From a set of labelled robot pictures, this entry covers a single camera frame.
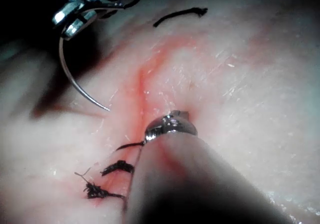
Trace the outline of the left arm needle driver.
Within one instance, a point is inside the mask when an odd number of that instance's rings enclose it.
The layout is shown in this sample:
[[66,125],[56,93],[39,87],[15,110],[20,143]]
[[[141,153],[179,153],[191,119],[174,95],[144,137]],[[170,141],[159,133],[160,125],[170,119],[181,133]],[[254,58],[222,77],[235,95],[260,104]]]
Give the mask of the left arm needle driver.
[[196,127],[189,120],[189,112],[172,110],[169,114],[157,117],[145,129],[144,143],[149,143],[160,135],[187,133],[198,135]]

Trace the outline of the right arm needle driver jaw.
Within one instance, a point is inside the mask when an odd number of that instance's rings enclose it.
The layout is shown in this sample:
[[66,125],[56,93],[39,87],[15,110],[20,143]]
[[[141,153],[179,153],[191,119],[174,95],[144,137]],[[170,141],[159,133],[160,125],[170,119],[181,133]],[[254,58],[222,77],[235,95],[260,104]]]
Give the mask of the right arm needle driver jaw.
[[67,18],[75,14],[76,11],[80,10],[84,6],[83,2],[80,1],[69,1],[67,2],[58,12],[53,15],[52,23],[55,26],[61,25]]
[[88,27],[97,18],[95,10],[85,11],[80,13],[74,20],[70,21],[64,27],[61,37],[69,41]]

